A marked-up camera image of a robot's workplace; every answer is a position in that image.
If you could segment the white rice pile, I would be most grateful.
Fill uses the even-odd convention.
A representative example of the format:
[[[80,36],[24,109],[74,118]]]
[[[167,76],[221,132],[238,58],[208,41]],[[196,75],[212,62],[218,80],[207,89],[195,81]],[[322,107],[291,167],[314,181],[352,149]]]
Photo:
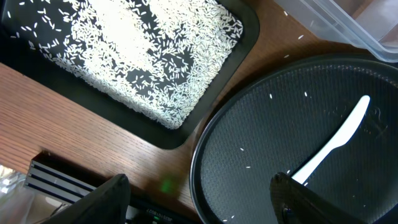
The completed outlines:
[[[23,0],[1,13],[14,43],[169,129],[181,127],[244,31],[210,0]]]

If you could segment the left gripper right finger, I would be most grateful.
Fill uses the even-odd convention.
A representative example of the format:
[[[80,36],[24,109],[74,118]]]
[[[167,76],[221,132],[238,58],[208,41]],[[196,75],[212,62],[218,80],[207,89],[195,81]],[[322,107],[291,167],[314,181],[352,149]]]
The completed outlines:
[[[278,223],[364,223],[328,203],[283,172],[278,172],[271,178],[269,190]]]

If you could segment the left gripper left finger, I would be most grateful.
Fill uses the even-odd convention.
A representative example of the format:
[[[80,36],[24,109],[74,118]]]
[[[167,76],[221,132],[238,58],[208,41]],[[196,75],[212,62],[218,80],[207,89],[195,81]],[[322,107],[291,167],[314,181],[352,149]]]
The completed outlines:
[[[131,188],[118,174],[43,224],[125,224]]]

